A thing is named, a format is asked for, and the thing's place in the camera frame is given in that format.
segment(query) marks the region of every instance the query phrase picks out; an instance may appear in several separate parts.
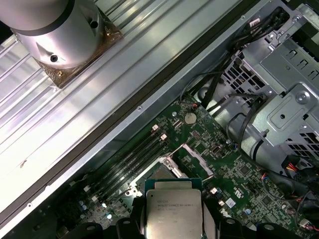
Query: capacitor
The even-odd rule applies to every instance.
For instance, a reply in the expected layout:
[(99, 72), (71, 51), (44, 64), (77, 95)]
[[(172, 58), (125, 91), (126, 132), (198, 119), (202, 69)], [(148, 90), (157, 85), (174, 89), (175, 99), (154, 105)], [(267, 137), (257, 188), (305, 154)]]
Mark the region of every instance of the capacitor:
[(246, 215), (250, 215), (251, 214), (251, 210), (249, 208), (244, 209), (244, 212), (246, 213)]

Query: integrated circuit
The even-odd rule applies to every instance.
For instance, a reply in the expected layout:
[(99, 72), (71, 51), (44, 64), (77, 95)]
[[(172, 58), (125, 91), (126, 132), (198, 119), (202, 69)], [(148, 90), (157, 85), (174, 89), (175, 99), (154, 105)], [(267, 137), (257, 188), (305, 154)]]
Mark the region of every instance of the integrated circuit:
[(266, 196), (261, 200), (266, 206), (268, 206), (271, 203), (271, 198)]

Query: red wire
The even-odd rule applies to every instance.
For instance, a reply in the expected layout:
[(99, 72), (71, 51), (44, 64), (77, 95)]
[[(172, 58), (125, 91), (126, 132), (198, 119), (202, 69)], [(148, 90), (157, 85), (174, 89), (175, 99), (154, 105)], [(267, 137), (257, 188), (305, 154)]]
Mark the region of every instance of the red wire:
[(288, 164), (294, 171), (298, 171), (298, 169), (292, 164), (292, 163), (289, 163)]

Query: metal plate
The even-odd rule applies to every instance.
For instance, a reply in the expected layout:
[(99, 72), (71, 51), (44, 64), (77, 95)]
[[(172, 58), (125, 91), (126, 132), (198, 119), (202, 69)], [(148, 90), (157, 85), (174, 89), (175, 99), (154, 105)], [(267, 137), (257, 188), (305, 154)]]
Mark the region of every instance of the metal plate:
[(202, 237), (201, 192), (197, 189), (161, 189), (147, 192), (149, 239)]

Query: metal bracket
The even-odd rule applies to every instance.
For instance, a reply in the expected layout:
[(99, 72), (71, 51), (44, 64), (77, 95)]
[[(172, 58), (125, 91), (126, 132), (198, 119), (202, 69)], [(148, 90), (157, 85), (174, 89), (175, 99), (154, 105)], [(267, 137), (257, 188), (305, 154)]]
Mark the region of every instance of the metal bracket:
[(253, 126), (258, 132), (266, 134), (265, 139), (271, 145), (281, 144), (302, 127), (304, 115), (317, 103), (316, 97), (306, 87), (297, 84), (283, 98), (273, 98), (257, 114)]

